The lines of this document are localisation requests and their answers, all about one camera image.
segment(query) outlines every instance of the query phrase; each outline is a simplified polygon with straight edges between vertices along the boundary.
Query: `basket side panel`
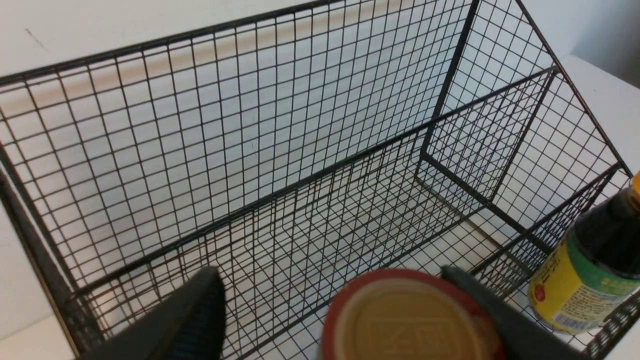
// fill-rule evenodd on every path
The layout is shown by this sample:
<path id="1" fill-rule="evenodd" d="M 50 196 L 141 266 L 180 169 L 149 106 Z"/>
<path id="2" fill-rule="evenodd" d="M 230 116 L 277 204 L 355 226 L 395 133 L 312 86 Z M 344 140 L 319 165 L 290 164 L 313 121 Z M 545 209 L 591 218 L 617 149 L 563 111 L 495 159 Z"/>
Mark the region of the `basket side panel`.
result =
<path id="1" fill-rule="evenodd" d="M 469 2 L 331 3 L 13 77 L 5 165 L 83 287 L 429 119 Z"/>

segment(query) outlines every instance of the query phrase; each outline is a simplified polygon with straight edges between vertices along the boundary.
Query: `soy sauce bottle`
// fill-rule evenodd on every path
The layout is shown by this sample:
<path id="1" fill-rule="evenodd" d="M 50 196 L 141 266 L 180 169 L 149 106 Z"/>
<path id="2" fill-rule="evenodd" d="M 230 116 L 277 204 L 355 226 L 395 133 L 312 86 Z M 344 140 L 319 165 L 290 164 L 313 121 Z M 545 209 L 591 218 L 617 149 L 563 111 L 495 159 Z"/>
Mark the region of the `soy sauce bottle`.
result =
<path id="1" fill-rule="evenodd" d="M 594 329 L 640 287 L 640 173 L 582 214 L 535 273 L 531 307 L 570 334 Z"/>

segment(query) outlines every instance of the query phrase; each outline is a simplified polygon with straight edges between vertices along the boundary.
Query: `red can rim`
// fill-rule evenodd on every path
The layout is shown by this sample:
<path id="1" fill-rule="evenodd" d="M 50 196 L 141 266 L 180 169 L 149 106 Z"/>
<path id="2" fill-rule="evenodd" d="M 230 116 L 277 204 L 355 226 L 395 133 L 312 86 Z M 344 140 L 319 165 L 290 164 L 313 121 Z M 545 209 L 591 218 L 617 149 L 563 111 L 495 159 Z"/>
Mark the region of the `red can rim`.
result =
<path id="1" fill-rule="evenodd" d="M 442 291 L 455 300 L 470 315 L 477 316 L 492 323 L 488 314 L 467 294 L 457 289 L 451 283 L 424 272 L 409 269 L 379 269 L 349 281 L 333 298 L 329 311 L 324 320 L 324 329 L 320 341 L 320 350 L 324 360 L 335 360 L 333 344 L 335 343 L 335 327 L 347 301 L 364 286 L 383 279 L 409 279 L 428 284 Z M 503 359 L 502 347 L 494 353 L 494 359 Z"/>

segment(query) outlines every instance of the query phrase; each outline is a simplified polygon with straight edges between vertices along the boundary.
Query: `black wire basket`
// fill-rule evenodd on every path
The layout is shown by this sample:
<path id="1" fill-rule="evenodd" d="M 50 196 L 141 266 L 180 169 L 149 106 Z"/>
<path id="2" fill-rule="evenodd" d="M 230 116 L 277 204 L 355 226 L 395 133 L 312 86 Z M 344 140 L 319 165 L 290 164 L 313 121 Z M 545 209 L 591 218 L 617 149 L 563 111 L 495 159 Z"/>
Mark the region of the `black wire basket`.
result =
<path id="1" fill-rule="evenodd" d="M 520 0 L 316 1 L 0 79 L 2 200 L 80 354 L 199 268 L 225 357 L 385 266 L 523 288 L 630 172 Z M 603 358 L 639 314 L 558 334 Z"/>

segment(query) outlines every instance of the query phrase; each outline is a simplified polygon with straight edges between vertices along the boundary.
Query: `barcode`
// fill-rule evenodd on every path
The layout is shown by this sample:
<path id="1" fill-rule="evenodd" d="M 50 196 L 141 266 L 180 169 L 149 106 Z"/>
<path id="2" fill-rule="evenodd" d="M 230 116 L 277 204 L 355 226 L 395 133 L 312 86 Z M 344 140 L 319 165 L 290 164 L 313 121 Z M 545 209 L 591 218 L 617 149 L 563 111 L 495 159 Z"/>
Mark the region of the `barcode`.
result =
<path id="1" fill-rule="evenodd" d="M 596 327 L 597 325 L 593 322 L 585 322 L 570 318 L 562 313 L 556 313 L 553 318 L 554 322 L 562 327 L 566 327 L 571 330 L 588 330 L 592 327 Z"/>

